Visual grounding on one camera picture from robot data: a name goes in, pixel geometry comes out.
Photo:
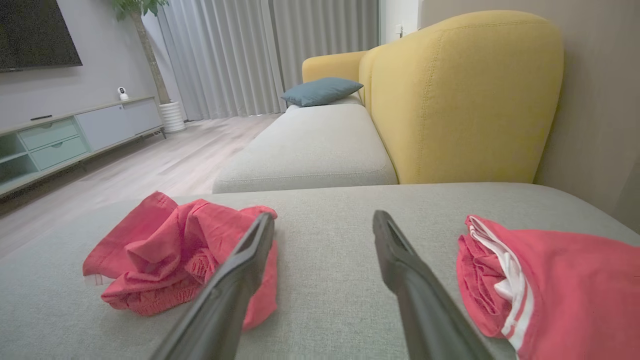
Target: tv cabinet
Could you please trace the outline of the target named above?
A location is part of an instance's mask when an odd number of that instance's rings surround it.
[[[139,97],[0,130],[0,197],[162,128],[155,99]]]

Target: yellow sofa backrest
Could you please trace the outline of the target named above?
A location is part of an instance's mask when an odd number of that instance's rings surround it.
[[[563,76],[561,35],[547,20],[468,13],[377,47],[359,66],[401,184],[533,181]]]

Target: folded red cloth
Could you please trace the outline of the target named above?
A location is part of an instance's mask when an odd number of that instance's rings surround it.
[[[637,359],[640,248],[475,215],[466,224],[458,285],[484,335],[506,338],[520,359]]]
[[[153,193],[91,251],[84,276],[115,279],[102,294],[115,309],[143,316],[160,313],[196,297],[263,212],[277,216],[265,206],[237,211],[202,199],[178,206],[167,195]],[[277,248],[273,240],[262,285],[249,301],[244,330],[276,309]]]

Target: throw pillow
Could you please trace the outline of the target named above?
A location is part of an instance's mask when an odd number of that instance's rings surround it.
[[[324,78],[288,89],[282,96],[286,101],[301,106],[327,105],[358,91],[364,85],[341,78]]]

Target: television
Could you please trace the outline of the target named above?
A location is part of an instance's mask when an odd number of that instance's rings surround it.
[[[0,0],[0,72],[80,65],[56,0]]]

